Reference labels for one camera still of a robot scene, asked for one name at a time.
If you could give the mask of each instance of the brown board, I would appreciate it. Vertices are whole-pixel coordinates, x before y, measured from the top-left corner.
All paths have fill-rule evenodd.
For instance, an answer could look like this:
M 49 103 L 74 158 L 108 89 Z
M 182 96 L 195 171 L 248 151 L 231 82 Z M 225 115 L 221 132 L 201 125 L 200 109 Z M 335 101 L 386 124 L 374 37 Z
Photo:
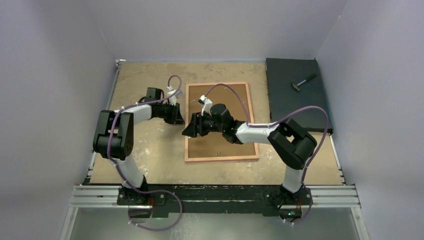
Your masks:
M 224 83 L 234 89 L 246 106 L 253 123 L 253 111 L 249 85 L 246 82 Z M 189 124 L 192 113 L 202 111 L 198 99 L 216 83 L 190 83 L 186 85 L 185 126 Z M 235 120 L 245 121 L 246 115 L 236 95 L 225 86 L 215 87 L 207 96 L 214 104 L 224 104 Z M 215 161 L 258 161 L 259 151 L 257 143 L 232 144 L 225 140 L 219 132 L 210 132 L 203 137 L 185 137 L 185 162 L 215 162 Z

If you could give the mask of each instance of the black panel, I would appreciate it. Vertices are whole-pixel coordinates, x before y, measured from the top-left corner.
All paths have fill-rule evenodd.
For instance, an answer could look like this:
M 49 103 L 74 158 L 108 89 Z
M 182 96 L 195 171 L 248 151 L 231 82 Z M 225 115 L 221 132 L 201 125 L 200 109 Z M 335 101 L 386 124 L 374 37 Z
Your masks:
M 312 74 L 317 74 L 317 77 L 300 85 L 300 91 L 293 88 L 292 82 L 300 83 Z M 333 132 L 323 79 L 316 60 L 267 58 L 266 78 L 271 121 L 278 121 L 299 108 L 314 105 L 327 112 L 328 131 Z M 324 131 L 324 116 L 319 110 L 307 110 L 293 118 L 307 131 Z

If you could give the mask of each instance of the gray wall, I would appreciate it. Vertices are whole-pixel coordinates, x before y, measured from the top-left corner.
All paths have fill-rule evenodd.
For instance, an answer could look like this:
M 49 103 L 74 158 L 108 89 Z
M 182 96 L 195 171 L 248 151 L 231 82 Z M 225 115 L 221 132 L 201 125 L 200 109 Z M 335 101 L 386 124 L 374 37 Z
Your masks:
M 88 0 L 117 59 L 313 59 L 347 0 Z
M 424 1 L 350 0 L 317 57 L 372 239 L 424 239 Z
M 114 59 L 84 1 L 0 2 L 1 239 L 57 239 Z

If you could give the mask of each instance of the metal frame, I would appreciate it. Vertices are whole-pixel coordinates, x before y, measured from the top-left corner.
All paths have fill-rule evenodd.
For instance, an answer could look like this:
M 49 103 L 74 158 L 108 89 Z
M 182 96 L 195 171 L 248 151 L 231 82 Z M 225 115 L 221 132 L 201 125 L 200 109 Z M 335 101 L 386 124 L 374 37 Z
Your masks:
M 114 76 L 112 88 L 109 94 L 109 99 L 106 108 L 109 109 L 115 87 L 121 72 L 123 59 L 116 60 L 116 73 Z M 313 197 L 312 208 L 350 208 L 353 215 L 353 221 L 356 227 L 360 240 L 369 240 L 369 235 L 365 227 L 362 213 L 361 203 L 359 201 L 358 193 L 354 185 L 348 186 L 345 184 L 344 174 L 340 166 L 339 158 L 337 156 L 336 148 L 333 141 L 333 136 L 329 135 L 331 145 L 334 151 L 334 156 L 338 170 L 340 173 L 341 182 L 343 185 L 328 185 L 307 186 L 311 190 Z M 87 178 L 91 177 L 94 164 L 96 160 L 96 153 L 93 152 L 91 156 L 90 165 L 88 168 Z M 70 199 L 69 208 L 60 234 L 60 240 L 69 240 L 72 235 L 74 223 L 79 209 L 85 208 L 129 208 L 126 205 L 117 205 L 118 188 L 119 185 L 77 185 L 74 187 L 72 197 Z M 292 208 L 293 206 L 283 206 L 282 208 Z M 148 209 L 150 206 L 131 206 L 131 209 Z

